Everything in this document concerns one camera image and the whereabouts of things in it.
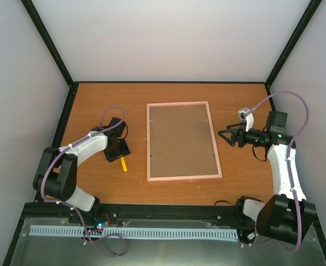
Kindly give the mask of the yellow handled screwdriver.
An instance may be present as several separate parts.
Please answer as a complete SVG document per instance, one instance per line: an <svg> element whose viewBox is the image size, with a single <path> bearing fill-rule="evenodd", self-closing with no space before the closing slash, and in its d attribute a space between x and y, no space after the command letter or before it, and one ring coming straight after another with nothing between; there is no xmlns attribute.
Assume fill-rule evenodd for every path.
<svg viewBox="0 0 326 266"><path fill-rule="evenodd" d="M124 157L121 157L120 158L120 161L121 161L121 166L122 166L123 171L124 172L127 172L128 171L128 168L127 168L127 165L126 165L125 158Z"/></svg>

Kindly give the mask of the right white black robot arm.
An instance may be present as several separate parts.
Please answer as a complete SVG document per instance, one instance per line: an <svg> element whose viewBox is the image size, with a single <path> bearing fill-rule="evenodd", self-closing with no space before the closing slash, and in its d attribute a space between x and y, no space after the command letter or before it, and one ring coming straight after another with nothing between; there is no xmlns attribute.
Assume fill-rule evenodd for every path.
<svg viewBox="0 0 326 266"><path fill-rule="evenodd" d="M287 114L270 111L262 130L254 129L253 114L248 108L239 110L238 115L240 123L228 125L218 134L232 147L251 145L253 149L265 149L264 161L270 162L272 170L273 196L267 203L242 196L237 206L244 216L254 221L259 235L298 245L317 213L300 186L296 145L286 130Z"/></svg>

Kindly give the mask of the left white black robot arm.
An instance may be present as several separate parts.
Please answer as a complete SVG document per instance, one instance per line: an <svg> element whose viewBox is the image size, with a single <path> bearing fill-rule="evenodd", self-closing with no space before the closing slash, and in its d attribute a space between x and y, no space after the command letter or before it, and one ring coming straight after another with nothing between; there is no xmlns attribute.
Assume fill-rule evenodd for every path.
<svg viewBox="0 0 326 266"><path fill-rule="evenodd" d="M89 223L100 219L100 200L77 185L77 168L91 156L103 152L112 163L130 154L126 138L127 124L113 117L106 126L93 128L85 137L60 148L47 147L40 159L33 188L41 196L49 196L56 202L64 202L81 210L81 216Z"/></svg>

